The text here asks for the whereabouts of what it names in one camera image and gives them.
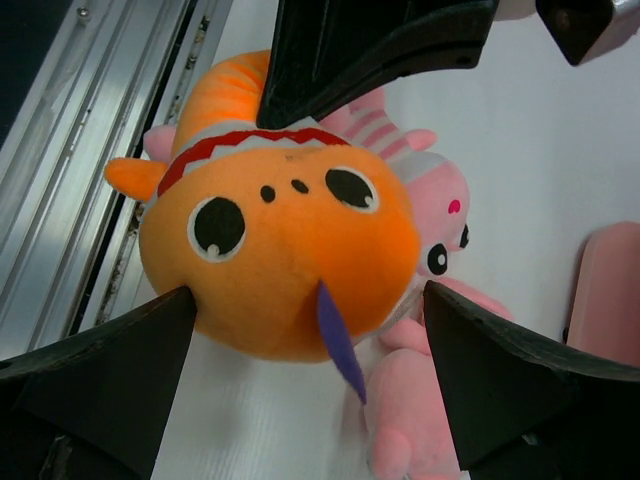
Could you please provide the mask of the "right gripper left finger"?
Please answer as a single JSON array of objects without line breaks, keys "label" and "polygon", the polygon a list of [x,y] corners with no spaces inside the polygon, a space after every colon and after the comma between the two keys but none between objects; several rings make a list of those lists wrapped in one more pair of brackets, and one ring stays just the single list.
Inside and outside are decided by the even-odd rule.
[{"label": "right gripper left finger", "polygon": [[2,478],[150,478],[195,314],[180,287],[2,361]]}]

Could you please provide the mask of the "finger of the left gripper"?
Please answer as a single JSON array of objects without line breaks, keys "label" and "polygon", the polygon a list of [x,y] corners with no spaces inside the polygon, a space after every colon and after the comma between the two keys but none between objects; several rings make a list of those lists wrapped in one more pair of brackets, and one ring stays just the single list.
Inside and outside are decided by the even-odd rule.
[{"label": "finger of the left gripper", "polygon": [[536,0],[535,7],[571,66],[620,48],[639,29],[639,0]]},{"label": "finger of the left gripper", "polygon": [[400,77],[478,64],[495,0],[279,2],[257,124],[321,120]]}]

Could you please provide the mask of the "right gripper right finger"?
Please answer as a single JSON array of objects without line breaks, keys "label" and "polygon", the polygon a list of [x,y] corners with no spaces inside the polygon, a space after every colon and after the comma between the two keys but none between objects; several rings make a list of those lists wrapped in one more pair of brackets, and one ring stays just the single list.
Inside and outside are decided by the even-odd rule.
[{"label": "right gripper right finger", "polygon": [[636,479],[639,371],[558,343],[437,282],[426,333],[473,479]]}]

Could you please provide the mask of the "orange shark plush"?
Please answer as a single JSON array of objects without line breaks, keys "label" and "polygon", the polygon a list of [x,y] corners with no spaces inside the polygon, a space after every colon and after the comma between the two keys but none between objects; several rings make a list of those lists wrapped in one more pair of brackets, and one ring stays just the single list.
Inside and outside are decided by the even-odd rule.
[{"label": "orange shark plush", "polygon": [[211,67],[169,157],[116,158],[104,176],[144,204],[146,276],[159,294],[191,291],[202,334],[263,360],[331,361],[364,396],[354,347],[419,262],[411,202],[385,160],[314,119],[260,126],[269,62],[261,50]]}]

